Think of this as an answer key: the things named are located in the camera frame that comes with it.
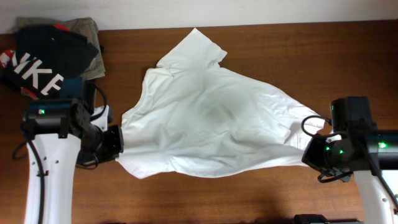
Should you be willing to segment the white t-shirt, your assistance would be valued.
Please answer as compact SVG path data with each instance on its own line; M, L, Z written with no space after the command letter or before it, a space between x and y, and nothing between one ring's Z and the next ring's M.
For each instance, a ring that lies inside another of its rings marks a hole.
M122 116L119 164L144 179L163 172L218 178L299 166L324 122L268 83L220 66L226 52L199 30L146 71L137 104Z

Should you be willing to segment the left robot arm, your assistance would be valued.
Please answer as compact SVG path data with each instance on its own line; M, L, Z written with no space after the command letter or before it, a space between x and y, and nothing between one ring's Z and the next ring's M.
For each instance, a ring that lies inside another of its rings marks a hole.
M24 223L71 223L76 168L95 169L124 150L121 128L111 125L109 105L96 108L95 82L66 79L57 98L34 100L21 131L29 155Z

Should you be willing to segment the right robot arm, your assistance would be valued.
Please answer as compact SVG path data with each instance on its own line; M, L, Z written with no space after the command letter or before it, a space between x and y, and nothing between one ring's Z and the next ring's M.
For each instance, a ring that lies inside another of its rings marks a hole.
M397 131L377 127L365 96L334 100L330 112L333 132L311 134L302 162L323 184L354 179L365 223L397 223Z

